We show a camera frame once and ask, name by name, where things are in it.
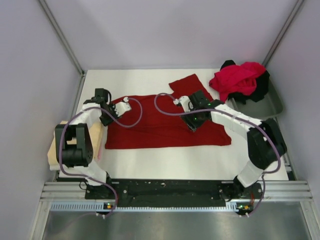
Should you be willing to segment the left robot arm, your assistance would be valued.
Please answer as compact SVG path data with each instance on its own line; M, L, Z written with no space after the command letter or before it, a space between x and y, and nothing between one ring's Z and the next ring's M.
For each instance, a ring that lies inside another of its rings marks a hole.
M81 112L69 124L55 127L56 157L60 171L68 177L87 179L90 185L96 186L97 194L105 199L113 194L114 187L108 183L109 174L94 160L90 128L97 122L106 127L118 118L110 91L97 88L94 96L83 103Z

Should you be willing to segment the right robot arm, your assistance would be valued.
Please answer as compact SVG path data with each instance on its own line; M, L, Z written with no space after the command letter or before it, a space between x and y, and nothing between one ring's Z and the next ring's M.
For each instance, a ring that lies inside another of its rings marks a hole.
M209 100L201 90L181 96L176 104L182 107L184 115L181 119L193 132L205 122L212 122L246 140L248 161L233 179L231 188L224 191L228 200L245 198L259 178L280 169L281 157L287 152L287 146L274 119L261 120L247 116L218 99Z

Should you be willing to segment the dark red t shirt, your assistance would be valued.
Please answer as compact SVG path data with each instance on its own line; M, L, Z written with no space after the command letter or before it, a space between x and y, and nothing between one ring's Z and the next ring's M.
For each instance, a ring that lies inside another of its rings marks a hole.
M120 122L107 127L105 148L108 150L229 146L231 137L225 128L206 121L195 132L191 131L179 116L160 113L154 95L135 95L130 102L131 111Z

